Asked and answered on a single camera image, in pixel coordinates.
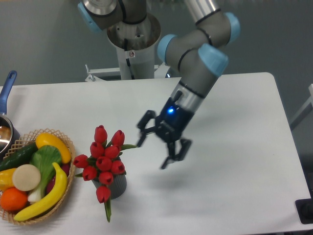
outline wicker basket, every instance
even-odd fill
[[[40,133],[43,133],[43,132],[51,133],[51,134],[59,137],[63,141],[63,143],[69,148],[69,151],[70,151],[71,156],[72,156],[72,160],[71,160],[71,163],[72,163],[73,159],[76,156],[75,155],[75,147],[73,145],[73,142],[65,134],[63,134],[59,130],[53,130],[53,129],[35,130],[35,131],[29,132],[28,134],[25,134],[24,136],[20,137],[20,139],[16,140],[15,143],[12,145],[11,149],[9,149],[9,151],[6,153],[5,158],[10,157],[10,154],[14,153],[19,148],[34,142],[36,137]],[[36,224],[38,222],[41,222],[41,221],[49,218],[52,214],[54,214],[58,210],[58,208],[63,203],[63,201],[64,201],[65,197],[67,196],[68,191],[69,191],[69,189],[71,187],[74,175],[75,175],[75,166],[73,164],[71,164],[70,171],[69,171],[69,176],[68,176],[67,189],[66,189],[63,197],[61,198],[61,200],[50,211],[48,211],[48,213],[46,213],[46,214],[44,214],[44,215],[42,215],[40,217],[35,217],[35,218],[32,218],[32,219],[29,219],[29,220],[24,221],[24,222],[19,222],[19,221],[16,221],[16,220],[13,219],[14,216],[15,216],[14,214],[11,214],[11,213],[7,212],[3,208],[0,207],[0,217],[2,217],[3,220],[6,220],[6,221],[8,221],[8,222],[10,222],[12,224],[15,224],[15,225]]]

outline yellow banana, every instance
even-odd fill
[[[55,185],[53,189],[43,199],[17,213],[14,217],[16,221],[25,221],[33,218],[47,211],[61,200],[67,189],[67,175],[57,163],[52,164],[56,171]]]

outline pot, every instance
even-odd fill
[[[20,134],[6,116],[7,100],[16,77],[17,72],[11,71],[0,93],[0,162],[15,140],[20,138]]]
[[[98,179],[94,179],[92,182],[96,188],[99,188],[102,185]],[[108,188],[111,190],[111,199],[115,199],[121,196],[125,192],[126,186],[126,175],[114,176],[113,183],[108,186]]]

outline tulip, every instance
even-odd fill
[[[87,162],[87,158],[88,157],[86,155],[81,154],[74,159],[73,164],[77,168],[86,168],[89,165]]]
[[[118,145],[121,146],[123,145],[125,140],[125,134],[121,130],[118,130],[112,137],[112,145]]]
[[[100,125],[96,127],[96,130],[94,132],[94,141],[98,143],[103,143],[107,140],[108,134],[107,131],[104,129],[103,125]]]
[[[94,158],[104,155],[104,147],[99,142],[93,142],[90,146],[90,153]]]
[[[100,186],[96,191],[99,203],[106,203],[111,196],[111,190],[106,186]]]
[[[109,171],[105,171],[100,173],[99,175],[99,181],[100,183],[104,184],[104,185],[110,185],[113,183],[113,175],[111,172]]]
[[[108,171],[111,169],[112,161],[108,157],[99,157],[96,161],[96,166],[101,171]]]
[[[119,175],[125,172],[125,166],[122,161],[117,160],[112,163],[111,172],[114,175]]]
[[[107,147],[104,150],[104,156],[110,159],[114,159],[118,156],[120,151],[121,151],[121,148],[118,145],[113,145],[113,146]]]
[[[97,177],[97,169],[89,165],[83,170],[83,178],[85,181],[93,180]]]

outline yellow vegetable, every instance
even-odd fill
[[[62,140],[60,140],[58,137],[56,137],[55,135],[50,134],[50,133],[39,134],[36,138],[37,148],[41,148],[42,146],[45,146],[45,145],[54,146],[60,151],[63,164],[70,162],[71,155],[70,155],[69,149],[62,142]]]
[[[0,171],[0,190],[5,191],[8,188],[14,187],[12,175],[16,168]]]
[[[52,164],[56,171],[55,185],[53,189],[39,202],[36,202],[17,213],[14,217],[16,221],[25,221],[47,211],[57,204],[57,202],[63,197],[67,189],[67,175],[57,163]]]

